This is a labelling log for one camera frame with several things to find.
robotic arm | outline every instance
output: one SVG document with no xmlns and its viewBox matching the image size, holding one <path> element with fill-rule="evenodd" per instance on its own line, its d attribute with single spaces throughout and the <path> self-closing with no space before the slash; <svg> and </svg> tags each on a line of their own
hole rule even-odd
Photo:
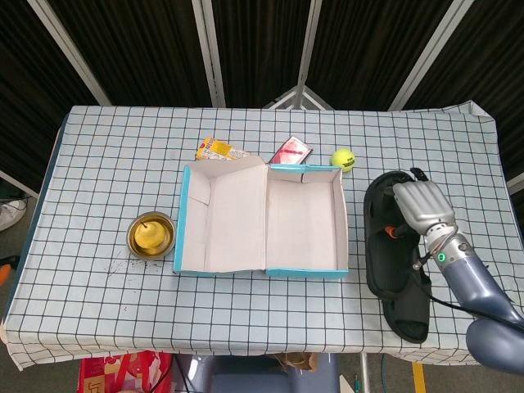
<svg viewBox="0 0 524 393">
<path fill-rule="evenodd" d="M 420 173 L 416 174 L 416 182 L 393 186 L 395 201 L 407 225 L 426 237 L 427 249 L 459 304 L 499 319 L 497 322 L 480 317 L 469 326 L 469 351 L 480 364 L 524 374 L 524 319 L 468 240 L 458 233 L 454 210 L 442 191 Z M 417 262 L 413 268 L 420 269 L 422 264 Z"/>
</svg>

table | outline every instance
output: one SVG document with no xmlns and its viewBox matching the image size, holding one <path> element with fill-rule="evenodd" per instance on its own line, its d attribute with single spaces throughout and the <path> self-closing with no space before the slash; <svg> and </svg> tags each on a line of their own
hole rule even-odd
<svg viewBox="0 0 524 393">
<path fill-rule="evenodd" d="M 356 154 L 343 184 L 347 278 L 268 278 L 261 272 L 174 274 L 173 252 L 130 256 L 125 231 L 149 210 L 178 217 L 182 170 L 206 136 L 268 160 L 290 135 L 309 164 L 340 147 Z M 270 111 L 75 106 L 52 154 L 23 270 L 3 325 L 20 368 L 143 349 L 259 355 L 384 352 L 429 364 L 471 364 L 472 318 L 431 304 L 421 345 L 386 324 L 365 277 L 364 193 L 387 170 L 417 166 L 456 209 L 459 227 L 506 293 L 522 303 L 522 244 L 499 161 L 495 122 L 473 102 L 433 111 Z M 429 264 L 433 294 L 454 300 Z"/>
</svg>

shoe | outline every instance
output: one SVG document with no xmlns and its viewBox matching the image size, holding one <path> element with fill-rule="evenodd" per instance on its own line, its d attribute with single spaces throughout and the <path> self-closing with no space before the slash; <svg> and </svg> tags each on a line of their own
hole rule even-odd
<svg viewBox="0 0 524 393">
<path fill-rule="evenodd" d="M 26 210 L 27 203 L 23 199 L 10 202 L 0 201 L 0 232 L 20 221 Z"/>
<path fill-rule="evenodd" d="M 422 291 L 412 278 L 420 259 L 420 235 L 409 228 L 391 188 L 412 182 L 405 172 L 387 172 L 375 179 L 364 196 L 366 279 L 369 290 L 382 301 L 382 312 L 391 330 L 406 341 L 420 344 L 429 332 L 431 281 L 420 269 Z M 399 232 L 392 236 L 388 227 Z"/>
</svg>

tennis ball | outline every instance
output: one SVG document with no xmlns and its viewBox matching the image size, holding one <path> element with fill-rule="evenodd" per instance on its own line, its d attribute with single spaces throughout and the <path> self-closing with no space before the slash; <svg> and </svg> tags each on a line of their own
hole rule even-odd
<svg viewBox="0 0 524 393">
<path fill-rule="evenodd" d="M 342 172 L 349 172 L 355 165 L 355 154 L 348 149 L 338 149 L 331 156 L 331 165 L 340 166 Z"/>
</svg>

yellow pear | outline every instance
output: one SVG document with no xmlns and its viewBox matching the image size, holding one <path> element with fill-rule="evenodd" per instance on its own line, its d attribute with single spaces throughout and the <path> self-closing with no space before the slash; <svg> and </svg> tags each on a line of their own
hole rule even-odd
<svg viewBox="0 0 524 393">
<path fill-rule="evenodd" d="M 155 248 L 165 239 L 165 229 L 156 221 L 140 223 L 134 233 L 134 240 L 141 248 Z"/>
</svg>

